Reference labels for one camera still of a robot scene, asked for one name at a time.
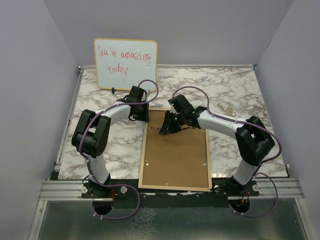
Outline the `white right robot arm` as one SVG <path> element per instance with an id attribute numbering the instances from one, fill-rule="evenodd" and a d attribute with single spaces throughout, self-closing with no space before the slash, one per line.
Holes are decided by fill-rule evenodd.
<path id="1" fill-rule="evenodd" d="M 246 192 L 258 166 L 275 146 L 262 121 L 256 116 L 237 120 L 215 114 L 208 107 L 193 107 L 182 94 L 172 97 L 168 103 L 170 110 L 165 112 L 159 134 L 176 134 L 186 126 L 187 129 L 211 130 L 235 139 L 242 160 L 231 177 L 229 189 L 236 196 Z"/>

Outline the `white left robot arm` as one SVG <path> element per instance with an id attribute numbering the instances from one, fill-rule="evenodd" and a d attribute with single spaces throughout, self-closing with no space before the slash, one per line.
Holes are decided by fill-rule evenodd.
<path id="1" fill-rule="evenodd" d="M 149 120 L 148 90 L 140 85 L 132 86 L 129 94 L 118 99 L 112 105 L 101 110 L 85 109 L 80 115 L 74 130 L 71 144 L 84 158 L 88 169 L 88 183 L 83 186 L 87 194 L 95 193 L 103 198 L 115 188 L 137 189 L 128 184 L 112 184 L 111 174 L 107 170 L 104 151 L 107 147 L 110 128 L 113 124 L 129 119 L 147 122 Z"/>

